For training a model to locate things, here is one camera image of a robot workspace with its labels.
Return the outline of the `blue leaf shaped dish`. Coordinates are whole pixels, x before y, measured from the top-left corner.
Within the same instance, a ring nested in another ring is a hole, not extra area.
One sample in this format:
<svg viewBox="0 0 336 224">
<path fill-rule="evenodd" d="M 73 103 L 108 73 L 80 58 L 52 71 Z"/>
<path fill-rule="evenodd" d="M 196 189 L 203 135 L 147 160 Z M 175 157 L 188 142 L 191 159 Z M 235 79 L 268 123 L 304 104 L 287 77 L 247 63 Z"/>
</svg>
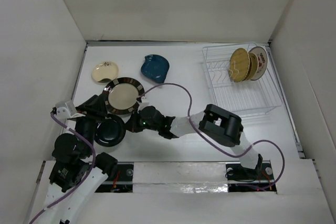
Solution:
<svg viewBox="0 0 336 224">
<path fill-rule="evenodd" d="M 164 83 L 170 64 L 166 58 L 160 55 L 151 54 L 144 57 L 141 66 L 141 73 L 155 83 Z"/>
</svg>

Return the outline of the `white plate with red characters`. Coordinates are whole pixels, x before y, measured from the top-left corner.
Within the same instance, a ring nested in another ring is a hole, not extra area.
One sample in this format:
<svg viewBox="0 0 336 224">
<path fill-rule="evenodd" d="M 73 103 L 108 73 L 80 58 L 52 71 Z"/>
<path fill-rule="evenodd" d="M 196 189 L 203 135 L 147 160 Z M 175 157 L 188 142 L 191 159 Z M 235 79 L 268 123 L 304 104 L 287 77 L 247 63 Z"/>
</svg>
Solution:
<svg viewBox="0 0 336 224">
<path fill-rule="evenodd" d="M 252 48 L 249 52 L 254 53 L 258 59 L 258 69 L 252 81 L 260 79 L 267 70 L 268 65 L 268 56 L 266 50 L 261 46 L 256 46 Z"/>
</svg>

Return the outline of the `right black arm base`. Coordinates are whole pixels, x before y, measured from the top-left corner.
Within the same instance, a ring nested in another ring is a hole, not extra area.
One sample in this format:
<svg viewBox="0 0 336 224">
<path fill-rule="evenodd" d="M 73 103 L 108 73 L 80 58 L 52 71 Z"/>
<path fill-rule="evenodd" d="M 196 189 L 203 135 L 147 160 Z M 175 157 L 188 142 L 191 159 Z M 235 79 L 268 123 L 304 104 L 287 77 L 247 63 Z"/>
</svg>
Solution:
<svg viewBox="0 0 336 224">
<path fill-rule="evenodd" d="M 258 172 L 242 167 L 239 162 L 226 163 L 225 167 L 229 193 L 277 191 L 270 161 L 263 161 Z"/>
</svg>

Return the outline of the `black rimmed striped plate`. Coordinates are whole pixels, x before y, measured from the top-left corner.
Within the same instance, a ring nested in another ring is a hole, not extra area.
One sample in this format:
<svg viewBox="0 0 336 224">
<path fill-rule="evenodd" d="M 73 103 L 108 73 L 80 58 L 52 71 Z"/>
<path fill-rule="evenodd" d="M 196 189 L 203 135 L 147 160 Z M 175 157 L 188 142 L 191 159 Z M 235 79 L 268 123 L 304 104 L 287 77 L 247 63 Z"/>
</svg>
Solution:
<svg viewBox="0 0 336 224">
<path fill-rule="evenodd" d="M 144 87 L 138 80 L 121 77 L 109 82 L 103 89 L 102 95 L 108 112 L 126 115 L 139 107 L 137 98 L 144 92 Z"/>
</svg>

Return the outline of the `woven bamboo plate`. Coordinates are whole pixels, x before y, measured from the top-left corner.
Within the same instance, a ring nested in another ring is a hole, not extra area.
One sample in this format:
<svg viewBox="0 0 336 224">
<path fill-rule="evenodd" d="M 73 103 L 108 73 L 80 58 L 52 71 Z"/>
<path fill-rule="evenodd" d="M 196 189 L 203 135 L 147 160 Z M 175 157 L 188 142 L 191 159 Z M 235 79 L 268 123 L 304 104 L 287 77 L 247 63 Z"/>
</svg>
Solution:
<svg viewBox="0 0 336 224">
<path fill-rule="evenodd" d="M 231 55 L 229 61 L 229 74 L 234 82 L 243 81 L 249 72 L 250 58 L 246 49 L 238 48 Z"/>
</svg>

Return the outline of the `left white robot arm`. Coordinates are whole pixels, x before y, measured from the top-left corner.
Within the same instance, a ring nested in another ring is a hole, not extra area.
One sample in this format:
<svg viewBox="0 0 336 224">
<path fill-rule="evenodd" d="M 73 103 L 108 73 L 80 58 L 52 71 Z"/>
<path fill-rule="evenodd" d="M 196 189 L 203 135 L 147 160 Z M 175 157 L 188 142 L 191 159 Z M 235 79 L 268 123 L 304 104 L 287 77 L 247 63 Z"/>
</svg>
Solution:
<svg viewBox="0 0 336 224">
<path fill-rule="evenodd" d="M 106 95 L 93 95 L 79 106 L 69 100 L 52 109 L 51 118 L 67 130 L 59 135 L 44 213 L 38 223 L 75 223 L 89 197 L 117 175 L 117 159 L 97 154 L 94 144 L 112 147 L 125 136 L 124 122 L 108 113 Z"/>
</svg>

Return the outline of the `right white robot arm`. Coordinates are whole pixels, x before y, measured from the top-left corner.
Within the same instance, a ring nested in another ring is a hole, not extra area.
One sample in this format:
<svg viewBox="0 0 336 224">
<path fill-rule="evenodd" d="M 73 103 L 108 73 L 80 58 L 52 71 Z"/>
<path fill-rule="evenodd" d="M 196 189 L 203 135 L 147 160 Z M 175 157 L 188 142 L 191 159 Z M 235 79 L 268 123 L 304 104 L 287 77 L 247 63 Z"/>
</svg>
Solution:
<svg viewBox="0 0 336 224">
<path fill-rule="evenodd" d="M 213 104 L 207 105 L 198 114 L 186 117 L 164 116 L 154 106 L 146 106 L 131 115 L 125 128 L 133 133 L 156 131 L 166 139 L 201 133 L 201 136 L 208 136 L 219 145 L 229 147 L 233 151 L 232 156 L 239 159 L 243 174 L 255 178 L 261 173 L 263 157 L 247 140 L 241 120 L 239 116 Z"/>
</svg>

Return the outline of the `cream plate with floral print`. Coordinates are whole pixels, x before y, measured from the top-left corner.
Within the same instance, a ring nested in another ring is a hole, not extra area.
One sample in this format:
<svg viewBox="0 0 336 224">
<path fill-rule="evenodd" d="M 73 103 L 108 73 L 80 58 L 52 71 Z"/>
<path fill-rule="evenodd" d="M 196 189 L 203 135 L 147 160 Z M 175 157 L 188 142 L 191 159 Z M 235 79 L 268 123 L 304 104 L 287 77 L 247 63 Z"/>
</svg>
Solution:
<svg viewBox="0 0 336 224">
<path fill-rule="evenodd" d="M 112 61 L 104 61 L 93 68 L 91 77 L 95 82 L 108 82 L 116 79 L 118 74 L 119 68 L 116 63 Z"/>
</svg>

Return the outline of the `black round dish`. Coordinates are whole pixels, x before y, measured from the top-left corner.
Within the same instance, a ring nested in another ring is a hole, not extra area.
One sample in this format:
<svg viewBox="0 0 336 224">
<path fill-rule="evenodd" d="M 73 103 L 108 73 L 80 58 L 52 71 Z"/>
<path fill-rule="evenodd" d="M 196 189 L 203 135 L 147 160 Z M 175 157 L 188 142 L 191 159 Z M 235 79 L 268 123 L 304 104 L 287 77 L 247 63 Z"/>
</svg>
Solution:
<svg viewBox="0 0 336 224">
<path fill-rule="evenodd" d="M 123 119 L 117 115 L 109 115 L 96 127 L 94 140 L 103 147 L 114 147 L 122 142 L 126 129 Z"/>
</svg>

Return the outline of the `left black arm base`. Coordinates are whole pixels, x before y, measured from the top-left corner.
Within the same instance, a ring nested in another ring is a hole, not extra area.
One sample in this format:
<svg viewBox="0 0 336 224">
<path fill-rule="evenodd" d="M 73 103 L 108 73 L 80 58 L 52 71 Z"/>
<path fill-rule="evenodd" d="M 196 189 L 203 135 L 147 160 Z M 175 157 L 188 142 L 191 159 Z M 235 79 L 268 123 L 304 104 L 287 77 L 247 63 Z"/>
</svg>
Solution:
<svg viewBox="0 0 336 224">
<path fill-rule="evenodd" d="M 103 182 L 97 193 L 132 193 L 134 163 L 118 163 L 116 174 Z"/>
</svg>

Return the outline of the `cream plate with red marks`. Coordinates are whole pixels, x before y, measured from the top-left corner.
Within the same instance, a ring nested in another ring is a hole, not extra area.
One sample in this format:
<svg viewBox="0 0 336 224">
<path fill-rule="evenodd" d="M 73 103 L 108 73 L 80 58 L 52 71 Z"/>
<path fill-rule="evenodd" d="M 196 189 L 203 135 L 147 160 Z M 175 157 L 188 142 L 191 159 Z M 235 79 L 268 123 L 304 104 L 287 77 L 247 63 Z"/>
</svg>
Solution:
<svg viewBox="0 0 336 224">
<path fill-rule="evenodd" d="M 259 72 L 259 63 L 260 63 L 260 60 L 259 60 L 259 56 L 257 54 L 256 55 L 256 59 L 257 59 L 257 69 L 256 69 L 256 73 L 253 77 L 253 80 L 257 80 L 257 76 L 258 76 L 258 72 Z"/>
</svg>

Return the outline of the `gold and black plate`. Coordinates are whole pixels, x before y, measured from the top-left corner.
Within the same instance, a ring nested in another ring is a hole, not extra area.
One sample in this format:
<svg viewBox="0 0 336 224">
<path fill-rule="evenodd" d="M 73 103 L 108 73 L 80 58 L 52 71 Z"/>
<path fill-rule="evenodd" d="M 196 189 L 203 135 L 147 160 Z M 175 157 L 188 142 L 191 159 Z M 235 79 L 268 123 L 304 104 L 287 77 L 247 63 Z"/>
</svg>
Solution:
<svg viewBox="0 0 336 224">
<path fill-rule="evenodd" d="M 256 59 L 256 55 L 253 52 L 249 52 L 248 54 L 249 54 L 249 57 L 250 57 L 250 70 L 249 70 L 249 74 L 247 76 L 247 80 L 251 80 L 256 73 L 257 59 Z"/>
</svg>

